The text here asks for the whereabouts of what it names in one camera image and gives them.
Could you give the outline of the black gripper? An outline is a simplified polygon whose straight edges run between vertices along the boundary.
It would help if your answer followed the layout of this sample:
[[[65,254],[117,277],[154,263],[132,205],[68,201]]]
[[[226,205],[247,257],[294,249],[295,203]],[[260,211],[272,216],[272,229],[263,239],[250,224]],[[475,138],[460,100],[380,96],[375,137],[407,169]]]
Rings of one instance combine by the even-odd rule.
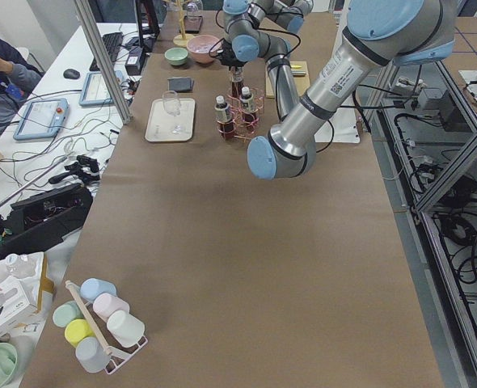
[[[243,68],[246,63],[240,61],[232,49],[231,43],[222,39],[221,47],[217,50],[216,58],[221,62],[222,65],[227,66],[229,69],[234,68]]]

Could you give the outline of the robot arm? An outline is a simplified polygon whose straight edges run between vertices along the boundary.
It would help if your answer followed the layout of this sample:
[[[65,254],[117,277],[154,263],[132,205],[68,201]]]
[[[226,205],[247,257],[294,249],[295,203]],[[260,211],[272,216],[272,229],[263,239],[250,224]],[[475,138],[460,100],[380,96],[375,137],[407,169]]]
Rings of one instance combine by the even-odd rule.
[[[223,42],[217,59],[228,68],[264,59],[280,120],[299,102],[290,69],[289,56],[293,49],[286,39],[263,29],[261,23],[269,19],[283,32],[296,36],[313,8],[314,3],[307,0],[223,2]]]
[[[456,17],[455,1],[350,2],[334,56],[287,117],[250,142],[252,174],[275,179],[306,173],[315,159],[314,135],[369,72],[388,63],[423,65],[447,58]]]

